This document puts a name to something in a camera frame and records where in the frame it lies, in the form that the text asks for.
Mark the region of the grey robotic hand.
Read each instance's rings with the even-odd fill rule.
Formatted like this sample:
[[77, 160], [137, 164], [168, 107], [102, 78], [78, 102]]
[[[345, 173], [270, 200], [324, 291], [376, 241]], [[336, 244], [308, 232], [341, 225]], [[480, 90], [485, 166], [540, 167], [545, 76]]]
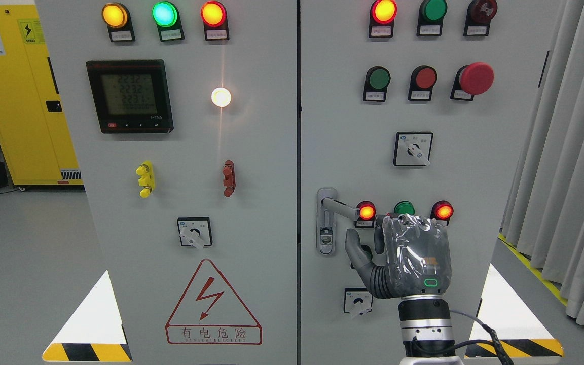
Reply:
[[375, 251], [386, 252], [384, 266], [368, 257], [355, 229], [347, 229], [345, 251], [364, 286], [376, 298], [442, 295], [451, 282], [447, 227], [432, 218], [408, 213], [378, 216]]

